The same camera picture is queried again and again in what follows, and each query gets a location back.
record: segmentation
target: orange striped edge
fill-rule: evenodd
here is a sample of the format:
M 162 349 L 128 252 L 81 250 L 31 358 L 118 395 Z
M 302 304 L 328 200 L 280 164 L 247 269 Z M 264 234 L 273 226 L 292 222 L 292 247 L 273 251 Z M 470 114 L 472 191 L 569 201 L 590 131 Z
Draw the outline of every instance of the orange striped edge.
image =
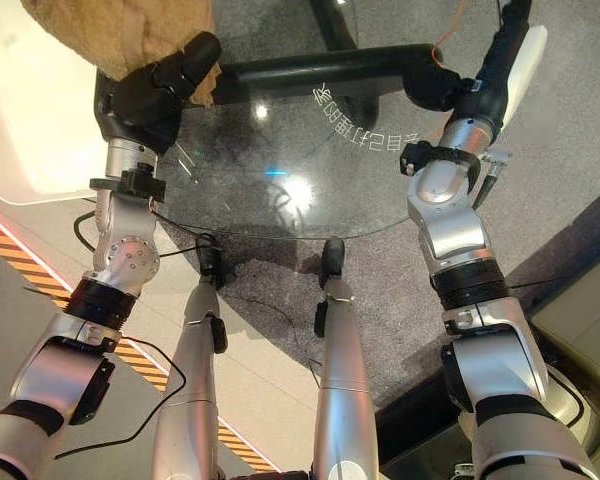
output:
M 69 292 L 47 270 L 40 266 L 29 254 L 0 228 L 0 256 L 15 268 L 40 292 L 51 295 L 51 301 L 59 308 L 67 305 L 65 298 Z
M 50 295 L 53 303 L 59 308 L 66 307 L 71 291 L 57 280 L 57 275 L 44 262 L 25 251 L 19 245 L 20 242 L 17 243 L 15 237 L 7 232 L 7 229 L 0 225 L 0 256 L 32 283 L 37 290 Z M 121 340 L 115 353 L 153 385 L 156 390 L 165 391 L 168 372 L 138 345 L 127 340 Z M 244 460 L 256 472 L 280 471 L 273 462 L 236 432 L 225 420 L 218 417 L 218 422 L 218 441 Z

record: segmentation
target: black clamp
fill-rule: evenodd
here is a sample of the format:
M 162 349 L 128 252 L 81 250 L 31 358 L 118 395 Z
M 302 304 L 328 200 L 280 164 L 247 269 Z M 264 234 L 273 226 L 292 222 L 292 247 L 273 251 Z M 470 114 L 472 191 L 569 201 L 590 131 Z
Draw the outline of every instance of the black clamp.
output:
M 434 147 L 426 140 L 418 143 L 407 143 L 400 155 L 400 173 L 412 177 L 433 160 L 447 160 L 457 165 L 469 167 L 469 191 L 473 190 L 480 176 L 480 160 L 475 155 L 448 147 Z
M 157 202 L 164 202 L 166 182 L 153 177 L 153 165 L 138 163 L 136 168 L 124 170 L 120 180 L 110 178 L 92 178 L 89 188 L 92 190 L 111 190 L 138 198 L 153 198 Z

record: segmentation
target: orange cable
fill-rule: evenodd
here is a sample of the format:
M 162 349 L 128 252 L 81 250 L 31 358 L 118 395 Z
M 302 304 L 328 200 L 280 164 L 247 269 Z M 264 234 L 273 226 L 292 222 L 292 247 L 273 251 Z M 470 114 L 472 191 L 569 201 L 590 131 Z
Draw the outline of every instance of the orange cable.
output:
M 436 64 L 440 68 L 444 68 L 444 64 L 436 58 L 436 48 L 440 47 L 440 45 L 442 45 L 447 40 L 447 38 L 449 38 L 452 34 L 460 30 L 460 20 L 466 8 L 467 0 L 460 0 L 460 2 L 458 3 L 458 8 L 456 9 L 456 13 L 453 15 L 453 19 L 451 20 L 451 28 L 440 37 L 440 39 L 431 49 L 431 58 L 433 58 L 433 61 L 436 62 Z

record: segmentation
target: metal bracket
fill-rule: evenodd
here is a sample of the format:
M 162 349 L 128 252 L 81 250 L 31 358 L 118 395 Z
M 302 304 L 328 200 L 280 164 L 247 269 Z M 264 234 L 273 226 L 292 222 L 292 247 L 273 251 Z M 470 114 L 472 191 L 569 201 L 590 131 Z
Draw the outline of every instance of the metal bracket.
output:
M 442 314 L 447 332 L 452 335 L 475 334 L 479 331 L 512 330 L 518 337 L 537 389 L 537 397 L 543 401 L 549 381 L 547 367 L 524 318 L 520 303 L 514 297 L 499 298 L 490 302 L 447 310 Z M 481 335 L 482 342 L 489 342 L 489 335 Z

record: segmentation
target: robotic arm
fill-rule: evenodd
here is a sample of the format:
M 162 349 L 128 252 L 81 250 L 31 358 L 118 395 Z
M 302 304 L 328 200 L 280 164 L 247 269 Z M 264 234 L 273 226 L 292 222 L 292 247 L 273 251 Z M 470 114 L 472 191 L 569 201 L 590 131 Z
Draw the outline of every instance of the robotic arm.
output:
M 401 170 L 413 176 L 409 213 L 455 337 L 442 349 L 448 392 L 475 414 L 475 478 L 596 479 L 580 444 L 542 405 L 546 366 L 469 203 L 480 159 L 513 115 L 544 49 L 546 30 L 529 29 L 530 7 L 513 0 L 504 8 L 476 80 L 458 80 L 438 146 L 408 145 Z
M 67 425 L 95 415 L 114 369 L 104 354 L 160 265 L 149 209 L 164 196 L 153 176 L 158 155 L 177 137 L 182 101 L 219 55 L 218 40 L 202 33 L 119 83 L 98 74 L 95 113 L 109 149 L 105 178 L 91 181 L 100 234 L 94 268 L 49 323 L 0 411 L 0 480 L 43 477 Z

